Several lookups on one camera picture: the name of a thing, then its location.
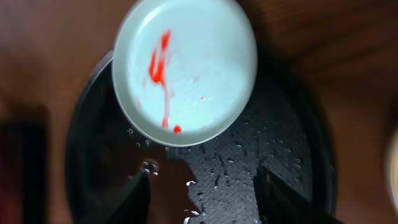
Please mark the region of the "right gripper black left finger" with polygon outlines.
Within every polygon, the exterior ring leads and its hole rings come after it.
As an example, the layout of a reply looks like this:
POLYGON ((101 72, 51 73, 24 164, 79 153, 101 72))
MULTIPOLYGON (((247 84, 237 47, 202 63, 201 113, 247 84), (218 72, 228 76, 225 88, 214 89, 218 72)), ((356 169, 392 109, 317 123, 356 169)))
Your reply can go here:
POLYGON ((79 224, 146 224, 150 204, 150 182, 146 172, 130 179, 104 205, 78 221, 79 224))

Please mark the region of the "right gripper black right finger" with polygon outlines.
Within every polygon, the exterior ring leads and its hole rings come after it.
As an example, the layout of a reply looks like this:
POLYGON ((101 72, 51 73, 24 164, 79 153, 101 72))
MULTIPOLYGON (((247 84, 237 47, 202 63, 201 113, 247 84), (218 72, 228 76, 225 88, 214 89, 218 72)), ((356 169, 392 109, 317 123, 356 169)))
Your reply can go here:
POLYGON ((253 178, 259 218, 266 224, 342 224, 303 198, 266 167, 253 178))

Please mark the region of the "yellow plate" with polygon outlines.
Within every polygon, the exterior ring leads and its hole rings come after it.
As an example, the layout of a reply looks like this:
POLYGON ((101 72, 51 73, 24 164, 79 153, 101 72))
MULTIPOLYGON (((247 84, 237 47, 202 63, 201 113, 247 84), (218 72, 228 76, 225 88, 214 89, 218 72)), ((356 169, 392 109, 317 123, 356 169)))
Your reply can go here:
POLYGON ((387 144, 384 173, 389 198, 397 212, 397 128, 387 144))

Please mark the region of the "mint plate with red streak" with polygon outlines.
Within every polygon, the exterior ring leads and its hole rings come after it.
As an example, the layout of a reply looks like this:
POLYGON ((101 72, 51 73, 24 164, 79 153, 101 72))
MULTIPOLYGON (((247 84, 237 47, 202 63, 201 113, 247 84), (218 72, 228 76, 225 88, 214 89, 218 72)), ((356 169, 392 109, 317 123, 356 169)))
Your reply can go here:
POLYGON ((226 130, 246 106, 256 73, 254 31, 232 0, 139 1, 113 49, 123 113, 166 146, 194 146, 226 130))

